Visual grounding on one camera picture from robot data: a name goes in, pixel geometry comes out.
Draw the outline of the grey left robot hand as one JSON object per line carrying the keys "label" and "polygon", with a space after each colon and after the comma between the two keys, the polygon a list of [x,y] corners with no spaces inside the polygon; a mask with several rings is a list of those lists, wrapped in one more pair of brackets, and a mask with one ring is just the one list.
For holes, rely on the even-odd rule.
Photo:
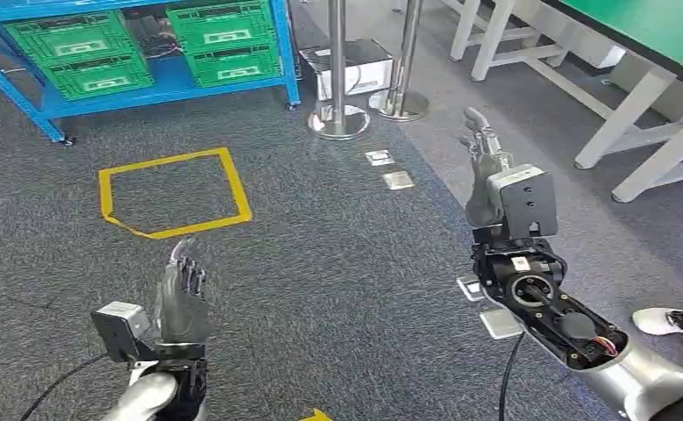
{"label": "grey left robot hand", "polygon": [[193,238],[180,240],[170,254],[156,292],[154,318],[165,344],[205,344],[210,336],[208,276],[200,267]]}

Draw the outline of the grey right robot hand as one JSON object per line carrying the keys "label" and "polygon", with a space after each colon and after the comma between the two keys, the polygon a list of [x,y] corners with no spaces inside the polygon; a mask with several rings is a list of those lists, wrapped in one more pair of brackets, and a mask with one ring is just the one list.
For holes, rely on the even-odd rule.
{"label": "grey right robot hand", "polygon": [[464,114],[470,134],[460,143],[466,147],[473,170],[473,188],[466,203],[466,217],[475,227],[499,224],[502,211],[492,202],[487,179],[510,169],[512,155],[502,148],[494,128],[482,113],[468,107]]}

